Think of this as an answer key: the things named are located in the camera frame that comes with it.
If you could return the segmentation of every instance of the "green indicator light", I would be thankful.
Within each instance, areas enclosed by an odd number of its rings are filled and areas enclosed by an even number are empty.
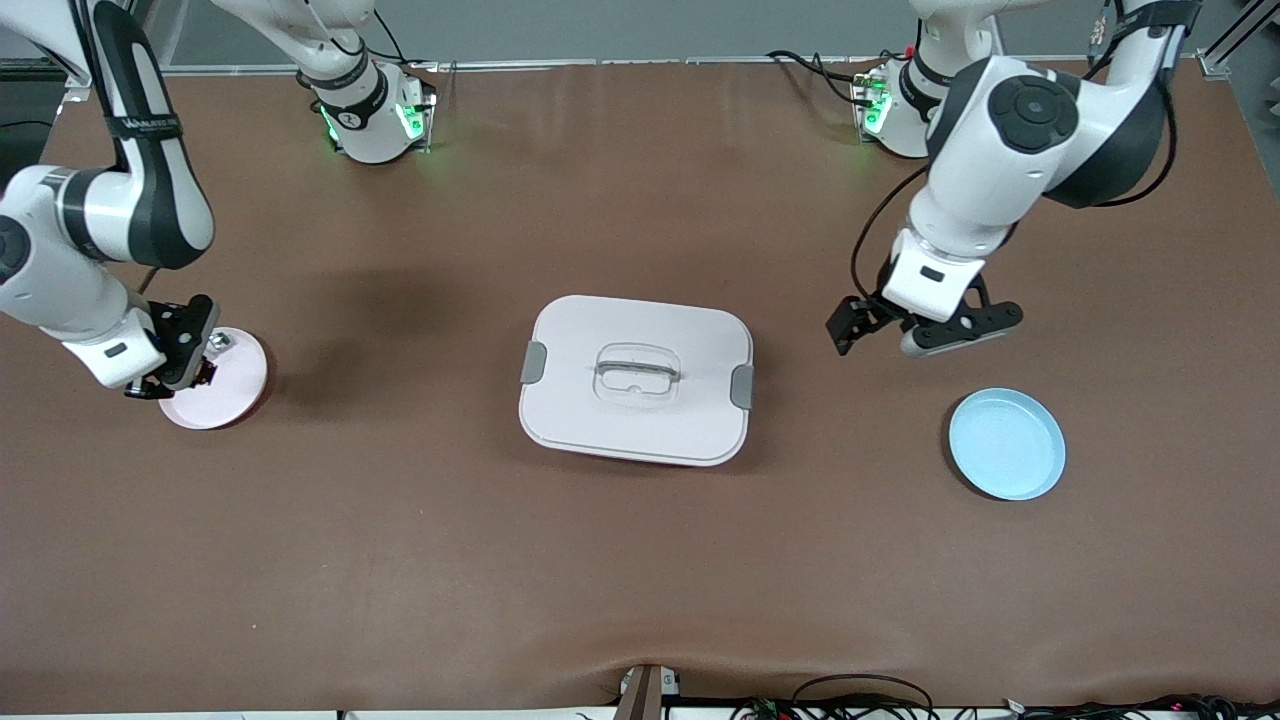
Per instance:
[[[397,105],[399,110],[401,124],[404,126],[404,133],[408,135],[410,140],[417,140],[422,137],[422,113],[419,113],[412,106]]]
[[[329,110],[324,109],[324,105],[320,106],[320,117],[324,118],[324,124],[329,128],[329,138],[338,142],[338,131],[333,128],[333,119],[329,117]]]
[[[888,92],[882,92],[879,97],[867,109],[867,120],[864,122],[864,128],[867,132],[877,133],[884,126],[884,115],[888,113],[890,106],[893,104],[893,99]]]

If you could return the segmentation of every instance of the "wire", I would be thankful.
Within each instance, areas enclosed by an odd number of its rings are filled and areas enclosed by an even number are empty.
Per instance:
[[[50,123],[49,120],[14,120],[12,123],[0,124],[0,129],[15,128],[18,126],[45,126],[46,128],[51,128],[54,127],[54,123]]]
[[[396,40],[396,33],[392,32],[392,28],[388,27],[387,20],[383,19],[383,14],[379,13],[376,8],[374,8],[374,19],[378,20],[378,24],[383,26],[383,32],[385,32],[387,33],[387,38],[392,41],[392,47],[396,49],[396,54],[392,55],[389,53],[379,53],[376,50],[370,50],[369,51],[370,54],[378,55],[379,58],[384,58],[387,60],[396,60],[401,65],[412,65],[413,63],[428,63],[429,61],[429,60],[424,60],[421,58],[410,60],[408,58],[404,56],[404,51],[401,50],[401,47],[399,47],[399,41]]]
[[[728,720],[737,720],[737,716],[741,715],[744,710],[750,710],[750,708],[751,708],[751,700],[749,698],[733,708],[733,714],[728,716]],[[748,717],[754,717],[754,716],[755,716],[754,712],[748,715]]]
[[[890,200],[892,200],[895,195],[897,195],[899,192],[901,192],[902,188],[906,187],[906,184],[909,182],[911,182],[913,179],[915,179],[916,177],[919,177],[920,173],[923,173],[925,169],[928,169],[928,165],[922,167],[920,169],[918,169],[914,173],[911,173],[910,176],[908,176],[908,178],[905,181],[900,182],[897,184],[897,187],[895,187],[893,191],[890,192],[888,196],[881,202],[879,208],[877,208],[876,211],[872,213],[872,218],[870,219],[874,220],[876,215],[878,215],[881,213],[881,210],[883,210],[884,206],[888,205]],[[801,684],[799,688],[795,689],[795,692],[791,693],[791,702],[795,703],[796,700],[800,697],[800,693],[803,693],[804,691],[806,691],[809,688],[813,688],[813,687],[817,687],[817,685],[822,685],[822,684],[826,684],[826,683],[835,683],[835,682],[838,682],[838,680],[876,680],[876,682],[879,682],[879,683],[891,683],[891,684],[895,684],[895,685],[901,685],[904,688],[910,688],[910,689],[920,693],[920,697],[924,698],[924,702],[928,706],[929,715],[937,717],[937,714],[933,712],[933,696],[931,696],[928,693],[928,691],[925,691],[924,688],[922,688],[920,685],[916,685],[915,683],[913,683],[910,680],[904,680],[901,678],[895,678],[892,675],[877,675],[874,673],[842,673],[840,675],[824,675],[822,678],[814,678],[813,680],[809,680],[808,683]]]
[[[777,60],[778,58],[795,60],[801,68],[809,70],[810,73],[823,74],[823,70],[818,65],[812,64],[809,60],[805,60],[804,58],[796,55],[790,50],[774,50],[773,53],[767,54],[765,58],[773,58],[774,60]],[[831,79],[838,79],[840,82],[854,82],[854,79],[856,79],[854,78],[854,76],[846,76],[844,73],[833,73],[831,70],[827,70],[826,74],[831,77]]]
[[[916,18],[915,20],[915,45],[911,46],[911,51],[915,53],[920,49],[920,38],[924,36],[924,20]],[[893,53],[892,50],[881,50],[881,58],[892,58],[893,60],[910,60],[910,55],[906,53]]]
[[[1266,705],[1235,703],[1221,696],[1169,694],[1135,705],[1085,703],[1065,707],[1028,707],[1024,720],[1132,720],[1133,716],[1149,720],[1143,711],[1190,712],[1198,720],[1261,720],[1280,714],[1280,701]]]
[[[864,299],[867,299],[869,302],[874,302],[874,300],[872,299],[872,295],[869,292],[867,292],[867,288],[863,287],[863,281],[858,279],[858,255],[863,250],[863,243],[867,242],[867,236],[872,232],[872,225],[876,224],[876,218],[879,218],[879,214],[884,211],[884,208],[888,208],[888,204],[892,202],[895,197],[897,197],[899,192],[902,192],[902,190],[905,190],[906,186],[911,184],[911,181],[914,181],[915,178],[923,176],[925,172],[928,172],[928,169],[929,169],[928,164],[920,165],[911,174],[909,174],[905,178],[902,178],[902,182],[897,183],[897,187],[895,187],[893,190],[888,191],[888,195],[884,196],[884,200],[881,200],[879,205],[877,205],[876,209],[872,210],[872,214],[868,215],[867,223],[863,225],[863,232],[860,232],[858,234],[858,242],[854,243],[854,251],[849,256],[849,274],[852,275],[852,278],[854,278],[854,287],[858,288],[858,293],[861,295]],[[878,678],[887,678],[887,676],[888,675],[877,675],[874,678],[878,679]],[[832,678],[842,678],[842,676],[841,675],[832,675]],[[800,689],[804,689],[805,687],[808,687],[808,685],[801,685]],[[919,689],[915,685],[910,685],[910,687],[915,688],[915,689]],[[924,694],[925,697],[928,697],[928,694],[924,693],[924,691],[920,691],[920,693]],[[933,705],[932,700],[929,701],[929,705],[931,706]]]
[[[1005,240],[1000,241],[1000,245],[996,246],[996,250],[1000,250],[1001,247],[1009,245],[1009,238],[1014,237],[1014,233],[1018,232],[1018,224],[1019,223],[1021,223],[1021,220],[1018,220],[1018,223],[1014,223],[1014,224],[1009,225],[1009,231],[1005,233]]]
[[[1117,42],[1115,40],[1107,44],[1107,49],[1102,51],[1102,56],[1098,58],[1097,63],[1089,65],[1089,72],[1084,73],[1084,76],[1080,79],[1093,79],[1093,76],[1098,74],[1098,72],[1101,72],[1102,68],[1110,65],[1111,55],[1114,55],[1116,51],[1116,45]]]
[[[1238,28],[1242,24],[1244,24],[1249,19],[1249,17],[1253,15],[1253,13],[1256,13],[1258,10],[1258,8],[1262,6],[1262,4],[1266,0],[1254,0],[1252,5],[1249,5],[1243,13],[1240,13],[1240,15],[1238,18],[1235,18],[1235,22],[1231,23],[1231,27],[1226,28],[1226,32],[1224,32],[1222,35],[1217,36],[1217,40],[1213,41],[1213,45],[1208,46],[1208,50],[1206,50],[1204,54],[1210,55],[1215,50],[1217,50],[1217,46],[1221,45],[1222,41],[1226,40],[1231,35],[1233,31],[1235,31],[1235,28]],[[1244,37],[1248,37],[1251,33],[1245,33]],[[1224,53],[1224,56],[1229,55],[1231,51],[1228,50],[1226,53]]]
[[[831,91],[836,94],[836,97],[840,97],[845,102],[849,102],[850,105],[856,105],[859,108],[870,108],[872,106],[870,100],[863,100],[860,97],[851,97],[849,95],[845,95],[844,92],[840,91],[838,87],[836,87],[836,83],[835,83],[833,78],[831,77],[831,73],[827,72],[827,65],[824,65],[822,63],[822,55],[814,53],[813,54],[813,61],[818,65],[818,72],[822,73],[823,79],[827,81],[827,87],[829,87]]]
[[[392,41],[392,47],[396,49],[396,56],[404,60],[404,51],[399,49],[399,41],[396,40],[396,35],[392,33],[392,28],[387,27],[387,20],[383,19],[383,14],[379,13],[376,8],[374,8],[374,18],[378,20],[378,24],[383,26],[383,32],[385,32],[387,37]]]
[[[311,4],[311,0],[302,0],[302,4],[307,6],[307,10],[311,10],[311,17],[315,18],[316,24],[320,26],[320,29],[323,29],[326,36],[329,36],[329,42],[333,42],[333,46],[337,47],[339,53],[349,58],[358,58],[361,55],[361,50],[364,50],[364,47],[357,47],[356,51],[352,53],[351,50],[343,47],[340,42],[338,42],[338,38],[334,37],[332,32],[329,32],[329,26],[324,24],[324,20],[320,19],[320,13],[316,12],[315,6]]]
[[[1169,85],[1165,79],[1156,81],[1156,92],[1160,94],[1160,100],[1165,104],[1165,124],[1169,126],[1169,151],[1165,155],[1165,167],[1160,169],[1160,174],[1156,179],[1151,181],[1146,188],[1135,192],[1128,197],[1121,197],[1119,200],[1107,200],[1106,202],[1098,202],[1094,208],[1117,208],[1120,205],[1128,205],[1130,202],[1137,202],[1143,197],[1147,197],[1152,192],[1156,192],[1169,177],[1170,170],[1174,169],[1174,161],[1178,160],[1178,119],[1174,117],[1174,99],[1169,92]]]
[[[142,277],[142,282],[138,283],[138,295],[142,295],[143,292],[147,291],[148,287],[151,287],[151,281],[155,279],[156,273],[159,272],[160,268],[151,268],[150,270],[147,270],[147,274]]]
[[[1219,60],[1219,63],[1226,61],[1226,59],[1231,55],[1231,53],[1235,53],[1235,49],[1239,47],[1242,42],[1244,42],[1245,40],[1248,40],[1251,37],[1253,37],[1253,33],[1258,32],[1258,28],[1262,27],[1267,20],[1270,20],[1275,14],[1276,14],[1276,8],[1272,8],[1267,13],[1262,13],[1262,17],[1258,18],[1258,20],[1256,23],[1253,23],[1253,27],[1251,27],[1249,29],[1244,31],[1244,33],[1240,37],[1236,38],[1236,41],[1235,41],[1234,45],[1231,45],[1225,51],[1222,51],[1222,54],[1220,55],[1221,59]]]

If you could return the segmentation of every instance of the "black cable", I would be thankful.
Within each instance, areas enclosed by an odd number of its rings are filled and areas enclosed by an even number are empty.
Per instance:
[[[1156,179],[1151,181],[1151,184],[1142,191],[1119,200],[1098,202],[1094,208],[1117,208],[1120,205],[1137,202],[1152,192],[1156,192],[1156,188],[1165,182],[1165,178],[1167,178],[1169,173],[1174,169],[1174,161],[1178,160],[1178,119],[1174,117],[1174,99],[1169,92],[1167,81],[1157,79],[1156,92],[1160,94],[1160,100],[1165,104],[1165,124],[1169,126],[1169,151],[1165,155],[1165,167],[1160,169],[1160,174],[1156,176]]]
[[[1208,50],[1206,50],[1204,54],[1211,55],[1215,50],[1217,50],[1217,46],[1221,45],[1222,41],[1226,40],[1226,37],[1231,35],[1231,32],[1235,28],[1240,27],[1240,24],[1248,20],[1249,15],[1256,13],[1258,8],[1262,6],[1263,3],[1266,3],[1266,0],[1254,0],[1252,5],[1249,5],[1243,13],[1240,13],[1239,17],[1235,18],[1235,22],[1231,23],[1231,27],[1226,28],[1226,31],[1222,35],[1217,36],[1217,40],[1213,41],[1213,45],[1208,46]]]
[[[823,72],[817,65],[809,63],[809,60],[805,60],[804,58],[796,55],[790,50],[774,50],[773,53],[767,54],[765,58],[773,58],[774,60],[777,60],[778,58],[795,60],[801,68],[809,70],[810,73],[823,74]],[[831,79],[838,79],[840,82],[854,82],[855,79],[854,76],[846,76],[844,73],[833,73],[831,70],[827,70],[826,74],[829,76]]]
[[[863,281],[858,279],[858,254],[861,252],[863,243],[867,242],[867,236],[872,232],[872,225],[876,224],[876,218],[878,218],[879,214],[884,211],[884,208],[888,208],[888,204],[892,202],[895,197],[897,197],[899,192],[902,192],[902,190],[905,190],[906,186],[911,184],[911,181],[914,181],[915,178],[923,176],[925,172],[928,172],[928,169],[929,169],[928,164],[920,165],[911,174],[909,174],[905,178],[902,178],[902,182],[897,183],[897,187],[895,187],[893,190],[888,191],[888,195],[884,196],[884,200],[881,200],[879,205],[877,205],[876,209],[872,210],[872,214],[868,215],[867,223],[863,224],[863,232],[860,232],[858,234],[858,242],[854,243],[854,251],[849,256],[849,274],[852,275],[852,278],[854,278],[854,287],[858,288],[858,293],[861,295],[863,299],[868,300],[869,302],[874,302],[874,300],[872,300],[872,295],[869,292],[867,292],[867,288],[863,287]],[[833,678],[840,678],[840,675],[832,675],[832,676]],[[876,678],[887,678],[887,675],[878,675]],[[801,689],[804,689],[805,687],[809,687],[809,685],[801,685]],[[931,706],[933,705],[932,698],[929,700],[929,705]]]
[[[392,47],[396,49],[396,56],[404,60],[404,51],[399,49],[399,41],[396,40],[392,28],[387,27],[387,20],[383,19],[383,14],[378,12],[378,8],[374,8],[374,19],[378,20],[378,24],[383,26],[383,32],[387,33],[387,38],[392,41]]]
[[[413,59],[413,60],[410,60],[408,58],[406,58],[404,56],[404,51],[401,50],[401,47],[399,47],[399,41],[396,40],[396,33],[392,32],[392,28],[387,24],[387,20],[383,19],[383,14],[379,13],[376,8],[374,9],[374,18],[378,20],[378,24],[383,26],[383,32],[385,32],[387,33],[387,38],[392,41],[392,47],[396,49],[396,54],[392,55],[389,53],[379,53],[376,50],[370,50],[369,51],[370,54],[378,55],[379,58],[383,58],[385,60],[396,60],[397,64],[401,64],[401,65],[411,65],[413,63],[426,63],[426,61],[429,61],[429,60],[424,60],[421,58],[417,58],[417,59]]]
[[[18,126],[45,126],[46,128],[51,128],[54,127],[54,123],[50,123],[49,120],[14,120],[12,123],[0,124],[0,129],[15,128]]]
[[[915,19],[915,45],[911,46],[911,51],[913,53],[918,53],[920,50],[920,40],[923,37],[924,37],[924,20],[916,18]],[[908,56],[906,53],[893,53],[892,50],[888,50],[888,49],[881,50],[881,58],[892,58],[895,60],[910,60],[910,56]]]
[[[1268,705],[1235,703],[1221,696],[1169,694],[1135,705],[1085,703],[1069,707],[1029,707],[1023,720],[1149,720],[1143,711],[1192,712],[1198,720],[1261,720],[1280,714],[1280,701]]]
[[[996,246],[996,250],[1000,250],[1001,247],[1009,245],[1009,238],[1014,237],[1014,233],[1018,232],[1018,223],[1009,225],[1009,231],[1005,232],[1005,238],[1000,241],[1000,245]],[[983,305],[989,305],[989,302],[987,302],[987,300],[983,299]]]
[[[1247,29],[1243,35],[1240,35],[1239,38],[1236,38],[1235,45],[1231,45],[1222,53],[1221,55],[1222,59],[1219,61],[1221,63],[1226,60],[1231,55],[1231,53],[1235,53],[1235,49],[1239,47],[1242,42],[1253,37],[1253,33],[1258,32],[1258,28],[1266,24],[1266,22],[1270,20],[1276,14],[1276,10],[1280,10],[1280,8],[1272,8],[1270,13],[1266,13],[1261,18],[1258,18],[1258,22],[1253,23],[1253,27]]]
[[[920,169],[918,169],[914,173],[911,173],[910,176],[908,176],[905,181],[897,183],[897,187],[895,187],[884,197],[884,200],[881,201],[879,206],[876,208],[876,211],[872,213],[872,217],[870,217],[869,222],[867,223],[867,229],[870,229],[870,222],[873,222],[876,219],[876,217],[879,215],[881,211],[884,210],[884,206],[887,206],[890,204],[890,201],[893,200],[893,196],[897,195],[899,192],[901,192],[902,188],[906,187],[908,183],[910,183],[913,179],[920,177],[920,174],[924,173],[924,170],[927,170],[927,169],[928,169],[928,165],[924,165]],[[920,697],[923,697],[924,702],[928,705],[929,715],[934,715],[936,716],[936,714],[933,712],[933,696],[931,696],[928,693],[928,691],[925,691],[924,688],[922,688],[920,685],[916,685],[915,683],[913,683],[910,680],[904,680],[901,678],[895,678],[892,675],[877,675],[874,673],[842,673],[840,675],[826,675],[826,676],[822,676],[822,678],[814,678],[813,680],[809,680],[808,683],[801,684],[799,688],[795,689],[794,693],[791,693],[791,703],[794,705],[796,702],[796,700],[800,697],[800,693],[803,693],[804,691],[806,691],[809,688],[813,688],[813,687],[817,687],[817,685],[820,685],[820,684],[824,684],[824,683],[835,683],[835,682],[840,682],[840,680],[876,680],[876,682],[879,682],[879,683],[890,683],[890,684],[895,684],[895,685],[901,685],[904,688],[910,688],[910,689],[920,693]]]
[[[942,720],[938,716],[938,714],[934,712],[932,703],[922,705],[913,700],[904,700],[883,693],[851,693],[851,694],[831,697],[817,702],[822,707],[835,707],[849,720],[856,720],[859,717],[864,717],[877,711],[888,712],[890,715],[893,715],[900,720],[906,720],[906,717],[904,717],[904,715],[900,712],[902,710],[909,711],[913,719],[915,717],[914,712],[916,710],[920,710],[924,711],[931,717],[931,720]],[[867,710],[859,712],[855,716],[850,716],[846,710],[849,707],[865,707]]]
[[[151,281],[155,279],[156,273],[159,272],[160,268],[151,268],[150,270],[147,270],[147,274],[142,277],[142,282],[138,283],[138,295],[145,293],[147,288],[151,287]]]
[[[814,64],[818,65],[818,72],[822,73],[822,77],[827,81],[827,87],[829,87],[831,91],[836,94],[836,97],[840,97],[845,102],[849,102],[850,105],[856,105],[859,108],[870,108],[872,106],[872,102],[869,100],[863,100],[860,97],[851,97],[849,95],[845,95],[844,92],[840,91],[838,87],[836,87],[836,83],[833,82],[831,73],[827,72],[827,65],[824,65],[822,63],[822,55],[814,53],[813,54],[813,61],[814,61]]]
[[[746,700],[746,701],[741,702],[737,707],[733,708],[733,714],[728,716],[728,720],[737,720],[737,716],[744,710],[750,710],[750,708],[751,708],[751,700]]]
[[[1119,44],[1115,40],[1108,42],[1107,49],[1102,51],[1102,56],[1098,58],[1098,61],[1089,65],[1089,72],[1084,73],[1084,77],[1082,77],[1080,79],[1093,79],[1093,76],[1098,74],[1098,72],[1101,72],[1102,68],[1110,65],[1111,55],[1114,55],[1116,51],[1116,45]]]
[[[342,53],[343,55],[347,55],[348,58],[358,58],[362,54],[362,51],[365,49],[364,47],[364,45],[365,45],[364,40],[360,41],[361,46],[357,47],[355,53],[352,53],[351,50],[347,50],[346,47],[342,46],[340,42],[338,42],[338,38],[334,37],[332,32],[329,32],[329,28],[324,24],[324,20],[320,19],[320,13],[317,13],[316,9],[311,6],[311,0],[302,0],[302,4],[307,6],[307,10],[311,12],[311,17],[314,17],[315,20],[316,20],[316,24],[320,26],[320,29],[323,29],[329,36],[329,42],[333,42],[333,46],[337,47],[339,53]]]

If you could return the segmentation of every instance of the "gray latch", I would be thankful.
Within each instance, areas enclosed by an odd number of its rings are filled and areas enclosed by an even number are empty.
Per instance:
[[[544,370],[547,370],[547,346],[531,340],[525,347],[525,366],[520,370],[521,384],[531,386],[543,379]]]
[[[742,410],[751,409],[751,393],[755,389],[755,368],[739,365],[730,375],[728,401]]]

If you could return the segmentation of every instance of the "brown tablecloth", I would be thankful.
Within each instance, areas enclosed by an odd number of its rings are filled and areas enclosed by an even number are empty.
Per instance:
[[[214,296],[275,387],[182,430],[0,323],[0,710],[595,703],[641,661],[686,693],[837,671],[943,703],[1280,693],[1280,211],[1226,85],[1184,68],[1149,200],[1032,211],[986,273],[1018,333],[924,361],[895,332],[838,357],[823,329],[915,163],[859,145],[820,78],[462,74],[434,151],[385,167],[330,152],[292,78],[170,92],[218,240],[148,295]],[[49,160],[105,163],[96,115],[68,108]],[[525,342],[570,293],[741,318],[741,454],[525,437]],[[1041,500],[947,466],[950,409],[991,386],[1062,425]]]

